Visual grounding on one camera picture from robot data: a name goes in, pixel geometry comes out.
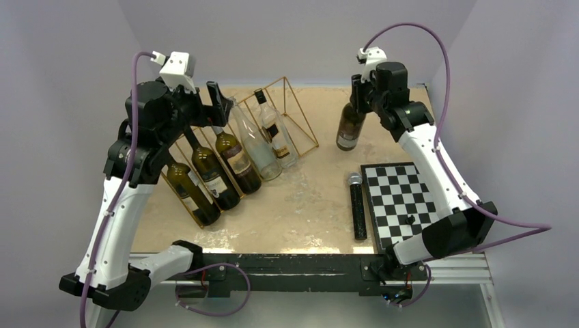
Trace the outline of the dark wine bottle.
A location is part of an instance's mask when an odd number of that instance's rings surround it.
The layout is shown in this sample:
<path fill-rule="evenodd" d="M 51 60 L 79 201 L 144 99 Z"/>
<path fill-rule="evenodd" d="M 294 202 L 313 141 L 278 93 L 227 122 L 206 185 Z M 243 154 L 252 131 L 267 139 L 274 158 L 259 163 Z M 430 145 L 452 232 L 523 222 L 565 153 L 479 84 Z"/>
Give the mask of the dark wine bottle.
<path fill-rule="evenodd" d="M 200 226 L 209 226 L 221 216 L 221 211 L 201 186 L 200 179 L 185 163 L 169 157 L 167 180 Z"/>
<path fill-rule="evenodd" d="M 240 203 L 240 195 L 214 151 L 200 144 L 191 127 L 184 129 L 193 153 L 193 165 L 221 210 L 231 210 Z"/>
<path fill-rule="evenodd" d="M 350 102 L 344 106 L 336 137 L 339 149 L 350 151 L 356 147 L 365 118 L 366 114 L 357 112 Z"/>

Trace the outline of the clear glass bottle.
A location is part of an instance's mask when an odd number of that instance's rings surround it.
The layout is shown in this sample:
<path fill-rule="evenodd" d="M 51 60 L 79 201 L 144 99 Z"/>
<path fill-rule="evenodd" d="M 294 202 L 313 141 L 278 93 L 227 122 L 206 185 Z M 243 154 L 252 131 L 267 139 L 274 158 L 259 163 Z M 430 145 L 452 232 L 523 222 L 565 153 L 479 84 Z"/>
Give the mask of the clear glass bottle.
<path fill-rule="evenodd" d="M 281 174 L 282 167 L 275 159 L 271 147 L 259 132 L 258 127 L 242 112 L 238 101 L 234 97 L 229 97 L 229 99 L 233 103 L 231 113 L 236 121 L 246 153 L 250 156 L 262 180 L 274 180 Z"/>

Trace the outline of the clear whisky bottle black cap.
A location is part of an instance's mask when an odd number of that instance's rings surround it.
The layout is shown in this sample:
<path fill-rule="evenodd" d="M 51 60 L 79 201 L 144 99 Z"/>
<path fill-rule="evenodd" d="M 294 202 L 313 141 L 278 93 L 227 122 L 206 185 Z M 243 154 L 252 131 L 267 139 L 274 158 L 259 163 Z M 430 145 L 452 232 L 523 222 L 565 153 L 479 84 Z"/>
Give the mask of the clear whisky bottle black cap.
<path fill-rule="evenodd" d="M 259 106 L 259 123 L 282 168 L 289 168 L 298 160 L 297 150 L 292 143 L 281 114 L 268 104 L 263 89 L 254 91 Z"/>

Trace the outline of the green wine bottle silver neck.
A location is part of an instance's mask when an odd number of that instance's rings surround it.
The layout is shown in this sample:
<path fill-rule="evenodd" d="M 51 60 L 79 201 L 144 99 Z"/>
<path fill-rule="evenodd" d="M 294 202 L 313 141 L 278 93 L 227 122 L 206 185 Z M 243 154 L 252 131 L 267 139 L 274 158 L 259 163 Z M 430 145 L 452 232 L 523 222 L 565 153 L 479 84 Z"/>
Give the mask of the green wine bottle silver neck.
<path fill-rule="evenodd" d="M 216 135 L 216 150 L 230 169 L 240 190 L 244 194 L 252 194 L 259 190 L 262 181 L 241 143 L 235 136 L 226 133 L 222 127 L 213 126 L 212 130 Z"/>

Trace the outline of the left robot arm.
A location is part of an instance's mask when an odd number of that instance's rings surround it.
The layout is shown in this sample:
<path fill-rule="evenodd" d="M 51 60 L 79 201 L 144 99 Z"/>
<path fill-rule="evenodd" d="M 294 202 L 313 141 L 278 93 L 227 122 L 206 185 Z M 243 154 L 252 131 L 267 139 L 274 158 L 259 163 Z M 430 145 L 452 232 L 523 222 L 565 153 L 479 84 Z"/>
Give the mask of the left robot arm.
<path fill-rule="evenodd" d="M 211 104 L 183 87 L 161 80 L 138 84 L 126 99 L 126 119 L 107 152 L 98 222 L 86 256 L 59 289 L 86 296 L 108 310 L 133 311 L 157 284 L 176 275 L 196 279 L 204 269 L 203 249 L 175 241 L 157 254 L 130 262 L 130 250 L 147 201 L 170 159 L 170 147 L 193 127 L 224 126 L 233 106 L 218 84 L 206 84 Z"/>

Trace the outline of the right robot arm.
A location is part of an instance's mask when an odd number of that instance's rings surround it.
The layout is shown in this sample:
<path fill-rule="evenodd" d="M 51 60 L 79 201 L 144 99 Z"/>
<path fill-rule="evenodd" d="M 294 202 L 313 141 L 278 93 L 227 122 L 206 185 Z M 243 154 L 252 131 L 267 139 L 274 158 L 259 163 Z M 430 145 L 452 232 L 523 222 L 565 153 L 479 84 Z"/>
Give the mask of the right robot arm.
<path fill-rule="evenodd" d="M 355 109 L 374 112 L 380 124 L 413 160 L 424 179 L 438 220 L 421 233 L 398 242 L 386 250 L 385 273 L 399 278 L 411 264 L 430 258 L 445 258 L 479 246 L 488 235 L 497 213 L 493 202 L 483 203 L 457 175 L 453 163 L 443 165 L 449 156 L 437 136 L 434 119 L 427 107 L 410 99 L 408 71 L 396 61 L 365 61 L 362 74 L 352 78 Z"/>

